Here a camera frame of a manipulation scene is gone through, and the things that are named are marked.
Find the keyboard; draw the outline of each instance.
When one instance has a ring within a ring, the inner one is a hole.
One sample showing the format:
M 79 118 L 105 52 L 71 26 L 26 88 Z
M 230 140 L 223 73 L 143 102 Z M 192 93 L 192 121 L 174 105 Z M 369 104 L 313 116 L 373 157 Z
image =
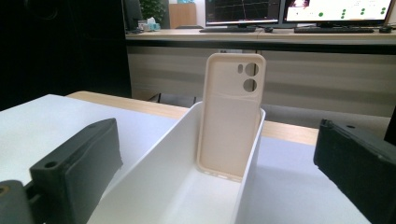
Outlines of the keyboard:
M 373 33 L 372 28 L 360 27 L 335 27 L 335 28 L 319 28 L 319 27 L 298 27 L 294 28 L 295 34 L 370 34 Z
M 200 30 L 200 33 L 252 33 L 255 32 L 255 27 L 228 27 L 228 28 L 205 28 Z

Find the gripper screw hole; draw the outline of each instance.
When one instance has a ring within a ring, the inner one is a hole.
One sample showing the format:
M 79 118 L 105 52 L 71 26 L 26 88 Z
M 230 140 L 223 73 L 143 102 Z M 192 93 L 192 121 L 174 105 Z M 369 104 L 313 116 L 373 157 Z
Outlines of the gripper screw hole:
M 44 165 L 44 167 L 46 168 L 52 168 L 54 166 L 56 166 L 58 163 L 56 161 L 50 161 L 47 164 Z
M 259 66 L 255 63 L 248 63 L 245 67 L 245 73 L 250 77 L 254 77 L 259 73 Z
M 244 65 L 239 64 L 238 65 L 238 73 L 241 74 L 244 71 Z
M 244 90 L 247 92 L 253 92 L 257 88 L 257 82 L 254 79 L 247 79 L 244 82 Z

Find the potted plant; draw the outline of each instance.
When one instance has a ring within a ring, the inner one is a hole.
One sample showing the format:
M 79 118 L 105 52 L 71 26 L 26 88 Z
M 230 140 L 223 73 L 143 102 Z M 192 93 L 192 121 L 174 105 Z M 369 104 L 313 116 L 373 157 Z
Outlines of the potted plant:
M 162 0 L 140 0 L 140 6 L 145 20 L 153 17 L 156 22 L 162 24 L 165 13 L 165 5 Z

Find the white plastic container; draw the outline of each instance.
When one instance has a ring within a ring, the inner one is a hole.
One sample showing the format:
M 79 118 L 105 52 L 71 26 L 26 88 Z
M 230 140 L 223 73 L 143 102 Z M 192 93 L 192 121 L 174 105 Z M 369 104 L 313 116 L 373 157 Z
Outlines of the white plastic container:
M 202 104 L 191 110 L 112 189 L 89 223 L 233 223 L 259 151 L 262 121 L 241 182 L 196 165 Z
M 235 223 L 257 163 L 264 75 L 260 55 L 211 56 L 203 102 L 106 191 L 89 223 Z

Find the monitor screen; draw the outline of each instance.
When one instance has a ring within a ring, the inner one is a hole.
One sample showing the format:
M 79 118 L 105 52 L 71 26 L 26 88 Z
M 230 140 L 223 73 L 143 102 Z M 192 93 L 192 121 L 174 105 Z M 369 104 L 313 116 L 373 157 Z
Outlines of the monitor screen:
M 279 21 L 281 0 L 205 0 L 207 26 L 249 26 Z
M 287 0 L 283 22 L 381 24 L 390 3 L 391 0 Z

